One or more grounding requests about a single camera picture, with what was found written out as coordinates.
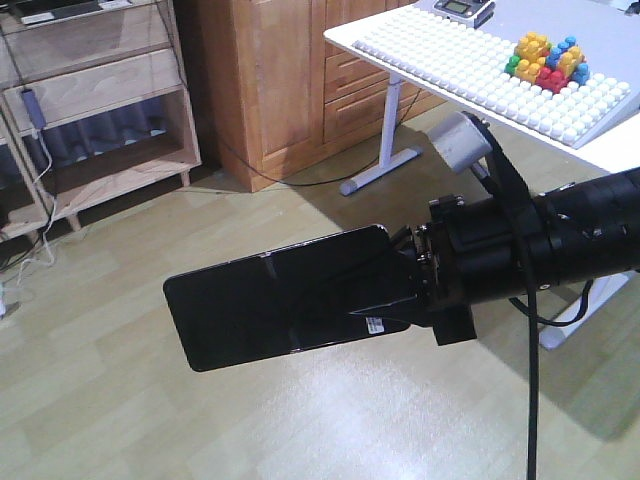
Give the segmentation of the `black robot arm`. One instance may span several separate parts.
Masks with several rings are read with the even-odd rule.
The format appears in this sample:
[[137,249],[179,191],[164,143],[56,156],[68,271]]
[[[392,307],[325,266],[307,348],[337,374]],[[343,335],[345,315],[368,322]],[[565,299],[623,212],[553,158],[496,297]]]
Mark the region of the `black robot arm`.
[[490,196],[467,204],[441,197],[431,220],[384,254],[394,285],[388,294],[351,311],[432,329],[440,345],[476,338],[471,307],[508,299],[530,315],[520,296],[544,286],[584,281],[639,267],[639,171],[568,185],[535,197],[522,180],[497,184]]

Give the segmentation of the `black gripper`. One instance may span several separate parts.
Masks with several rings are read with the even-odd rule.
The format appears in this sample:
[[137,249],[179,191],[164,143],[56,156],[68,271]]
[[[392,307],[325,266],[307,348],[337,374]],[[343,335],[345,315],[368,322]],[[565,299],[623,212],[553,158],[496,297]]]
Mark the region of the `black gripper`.
[[[531,265],[522,263],[520,242],[535,231],[533,201],[488,198],[467,203],[459,195],[429,203],[431,221],[418,235],[429,256],[423,265],[429,306],[417,295],[351,295],[344,308],[362,317],[380,317],[433,329],[439,345],[477,337],[471,306],[527,290]],[[417,259],[413,229],[405,225],[390,237],[391,247]]]

